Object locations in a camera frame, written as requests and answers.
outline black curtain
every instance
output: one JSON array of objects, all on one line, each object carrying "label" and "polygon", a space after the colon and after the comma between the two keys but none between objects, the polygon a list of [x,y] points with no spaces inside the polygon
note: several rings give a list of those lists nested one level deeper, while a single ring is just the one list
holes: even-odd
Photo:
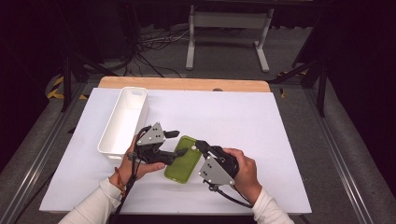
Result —
[{"label": "black curtain", "polygon": [[328,62],[341,104],[396,195],[396,5],[349,4],[348,10],[322,15],[296,62]]},{"label": "black curtain", "polygon": [[58,34],[36,2],[0,2],[0,171],[49,100],[45,89],[59,72]]}]

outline table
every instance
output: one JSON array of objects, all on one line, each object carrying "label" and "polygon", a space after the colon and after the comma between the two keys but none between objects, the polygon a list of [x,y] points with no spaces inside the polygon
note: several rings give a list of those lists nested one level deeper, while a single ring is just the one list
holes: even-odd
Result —
[{"label": "table", "polygon": [[[112,106],[102,105],[115,104],[120,88],[124,86],[148,89],[147,124],[159,120],[165,131],[177,127],[181,135],[187,133],[212,145],[244,148],[246,155],[257,162],[261,183],[288,213],[311,213],[274,96],[266,82],[156,77],[104,77],[101,80],[99,88],[92,91],[81,115],[40,206],[41,211],[71,210],[97,188],[100,180],[111,175],[114,165],[108,163],[96,148],[112,111]],[[238,108],[235,102],[243,105]],[[198,110],[199,116],[191,111],[195,106],[204,108]],[[168,139],[162,150],[173,150],[177,141]],[[199,170],[202,164],[203,159],[195,169]],[[193,172],[189,183],[185,185],[166,179],[161,171],[149,174],[134,185],[121,213],[210,216],[252,214],[250,209],[213,194],[207,187],[197,172]],[[222,189],[232,197],[239,197],[231,188],[224,186]]]}]

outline metal frame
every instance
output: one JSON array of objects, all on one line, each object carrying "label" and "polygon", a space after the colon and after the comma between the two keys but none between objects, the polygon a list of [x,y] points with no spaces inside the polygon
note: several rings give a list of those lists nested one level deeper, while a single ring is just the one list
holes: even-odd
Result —
[{"label": "metal frame", "polygon": [[67,109],[59,115],[59,117],[55,120],[55,123],[49,133],[49,136],[46,139],[43,147],[38,152],[35,161],[30,167],[29,171],[26,173],[20,187],[15,193],[14,198],[9,204],[6,212],[3,214],[0,223],[14,223],[18,214],[22,210],[24,204],[26,203],[30,192],[35,186],[35,182],[40,177],[41,171],[43,170],[48,157],[50,156],[51,151],[53,150],[56,139],[59,136],[59,133],[64,126],[69,114],[74,108],[74,105],[78,101],[79,96],[82,94],[82,91],[85,88],[85,84],[78,83],[75,87],[75,90],[72,95],[72,100]]},{"label": "metal frame", "polygon": [[190,40],[187,51],[186,69],[192,70],[195,52],[195,27],[227,27],[227,28],[247,28],[262,29],[262,36],[259,41],[255,41],[255,49],[259,57],[262,71],[270,71],[265,58],[262,46],[273,18],[274,10],[269,9],[267,14],[247,14],[247,13],[219,13],[219,12],[196,12],[195,7],[190,8]]},{"label": "metal frame", "polygon": [[316,109],[317,102],[313,91],[305,89],[304,93],[311,106],[312,111],[315,114],[315,118],[317,119],[317,122],[326,137],[327,143],[329,144],[329,153],[332,157],[332,161],[334,162],[334,166],[341,178],[341,181],[346,190],[346,194],[352,203],[353,209],[355,210],[359,222],[364,224],[374,223],[366,205],[364,204],[363,198],[361,197],[355,180],[352,177],[352,174],[349,172],[349,169],[347,168],[347,164],[344,161],[341,151],[338,148],[334,137],[332,136],[332,131],[327,125],[326,119],[323,118]]}]

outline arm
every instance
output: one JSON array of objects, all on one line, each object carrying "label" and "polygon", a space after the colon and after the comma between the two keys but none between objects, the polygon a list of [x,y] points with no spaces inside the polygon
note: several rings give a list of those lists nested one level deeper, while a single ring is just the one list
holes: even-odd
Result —
[{"label": "arm", "polygon": [[[113,208],[120,205],[121,190],[124,188],[132,175],[132,163],[128,160],[127,154],[134,151],[134,141],[126,151],[119,168],[119,174],[115,172],[109,178],[102,180],[99,187],[68,213],[60,223],[69,224],[97,224],[106,223]],[[152,164],[140,164],[137,171],[137,179],[145,174],[161,170],[165,167],[162,162]]]},{"label": "arm", "polygon": [[224,151],[238,160],[239,172],[234,179],[234,186],[250,204],[254,204],[254,220],[260,224],[293,223],[288,214],[277,205],[276,200],[259,183],[256,162],[246,157],[241,150],[224,148]]}]

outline white tabletop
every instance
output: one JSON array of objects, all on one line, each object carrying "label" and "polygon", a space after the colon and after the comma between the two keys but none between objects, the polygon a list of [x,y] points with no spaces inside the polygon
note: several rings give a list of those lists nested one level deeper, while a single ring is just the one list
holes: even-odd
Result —
[{"label": "white tabletop", "polygon": [[[110,176],[114,164],[97,150],[120,89],[92,91],[75,133],[52,178],[40,211],[67,212]],[[274,95],[270,92],[148,91],[146,125],[159,121],[165,131],[180,131],[212,146],[235,147],[257,163],[258,178],[290,214],[311,213]],[[173,151],[178,138],[161,150]],[[137,181],[122,214],[247,215],[251,209],[211,192],[198,171],[187,184],[163,176],[163,170]],[[242,200],[229,186],[221,189]]]}]

